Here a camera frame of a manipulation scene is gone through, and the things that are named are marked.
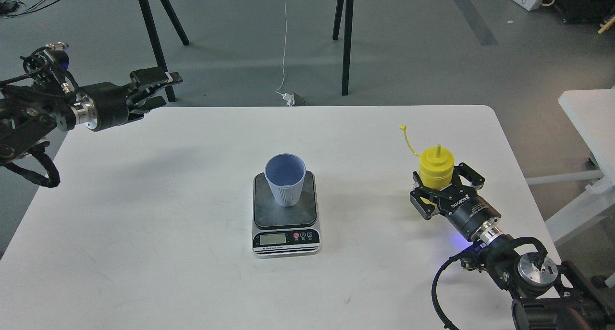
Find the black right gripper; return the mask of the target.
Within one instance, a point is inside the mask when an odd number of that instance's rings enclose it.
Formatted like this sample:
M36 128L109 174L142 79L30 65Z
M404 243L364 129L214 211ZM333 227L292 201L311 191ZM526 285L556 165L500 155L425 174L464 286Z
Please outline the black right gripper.
M478 240L486 227L501 218L483 197L478 194L485 178L465 163L453 166L452 184L425 186L418 171L412 174L415 185L409 200L425 220L435 215L446 216L466 240ZM461 178L469 181L464 185Z

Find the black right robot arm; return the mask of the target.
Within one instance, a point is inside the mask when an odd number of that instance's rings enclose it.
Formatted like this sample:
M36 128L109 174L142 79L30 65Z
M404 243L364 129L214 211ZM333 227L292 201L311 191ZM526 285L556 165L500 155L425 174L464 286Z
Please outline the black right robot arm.
M478 190L485 179L467 164L453 167L452 183L442 190L413 172L415 188L409 200L426 220L440 214L468 241L460 253L448 258L433 278L433 308L443 327L455 325L444 314L437 282L452 263L468 271L485 271L495 284L510 293L517 330L605 330L614 323L614 289L588 279L571 261L556 264L534 237L514 238L497 226L501 214Z

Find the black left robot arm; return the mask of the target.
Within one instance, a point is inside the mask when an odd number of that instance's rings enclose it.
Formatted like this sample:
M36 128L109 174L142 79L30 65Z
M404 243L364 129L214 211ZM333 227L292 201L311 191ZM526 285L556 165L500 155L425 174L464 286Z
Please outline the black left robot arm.
M0 157L2 167L46 188L60 183L59 171L45 150L54 129L85 124L94 132L144 118L166 104L157 92L182 82L162 67L135 70L130 82L79 86L68 70L68 44L45 45L23 56L24 74L1 83Z

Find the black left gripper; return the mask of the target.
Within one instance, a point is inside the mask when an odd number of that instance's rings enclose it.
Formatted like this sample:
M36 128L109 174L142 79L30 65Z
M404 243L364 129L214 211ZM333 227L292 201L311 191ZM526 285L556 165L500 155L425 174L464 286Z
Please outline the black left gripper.
M103 82L81 87L72 103L75 123L98 132L136 122L150 111L167 104L163 96L154 97L156 92L183 82L178 72L170 73L162 67L134 70L129 77L129 85ZM127 104L127 98L143 100Z

